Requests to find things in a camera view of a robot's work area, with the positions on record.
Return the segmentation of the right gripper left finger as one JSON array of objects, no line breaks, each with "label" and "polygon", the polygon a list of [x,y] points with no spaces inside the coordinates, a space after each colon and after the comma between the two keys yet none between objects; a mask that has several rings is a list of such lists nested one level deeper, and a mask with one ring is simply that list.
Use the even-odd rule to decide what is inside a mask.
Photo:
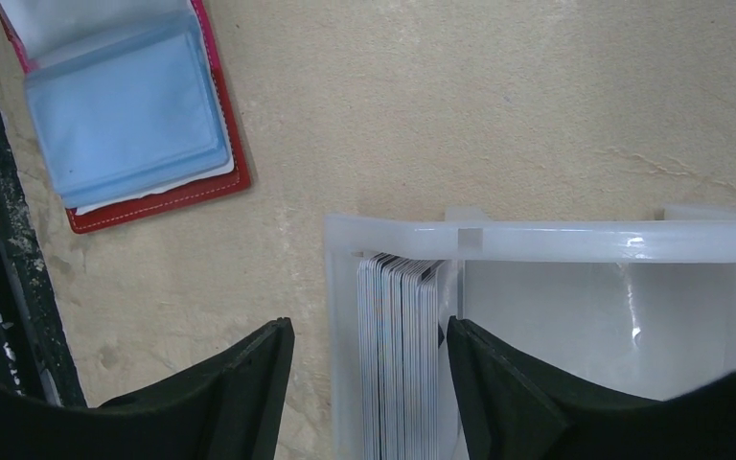
[{"label": "right gripper left finger", "polygon": [[272,459],[294,346],[287,318],[99,407],[0,385],[0,459]]}]

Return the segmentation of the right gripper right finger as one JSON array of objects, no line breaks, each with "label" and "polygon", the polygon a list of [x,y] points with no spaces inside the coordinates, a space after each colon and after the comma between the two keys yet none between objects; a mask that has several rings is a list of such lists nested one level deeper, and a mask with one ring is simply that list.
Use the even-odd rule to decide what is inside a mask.
[{"label": "right gripper right finger", "polygon": [[736,371],[665,401],[576,377],[451,318],[449,365],[472,459],[736,459]]}]

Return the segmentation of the white plastic card box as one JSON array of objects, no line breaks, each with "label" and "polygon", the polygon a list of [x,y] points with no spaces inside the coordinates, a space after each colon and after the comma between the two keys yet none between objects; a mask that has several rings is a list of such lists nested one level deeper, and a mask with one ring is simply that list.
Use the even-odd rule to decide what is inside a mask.
[{"label": "white plastic card box", "polygon": [[660,220],[441,221],[329,215],[324,223],[333,448],[363,448],[357,269],[379,253],[438,261],[439,456],[467,455],[447,323],[469,319],[584,380],[667,400],[736,371],[736,208],[668,205]]}]

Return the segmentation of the red card holder wallet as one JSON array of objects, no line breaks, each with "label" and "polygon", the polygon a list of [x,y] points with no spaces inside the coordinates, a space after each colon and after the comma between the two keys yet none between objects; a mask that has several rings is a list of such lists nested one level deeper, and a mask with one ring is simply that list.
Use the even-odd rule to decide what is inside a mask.
[{"label": "red card holder wallet", "polygon": [[252,174],[201,1],[0,1],[73,232],[243,192]]}]

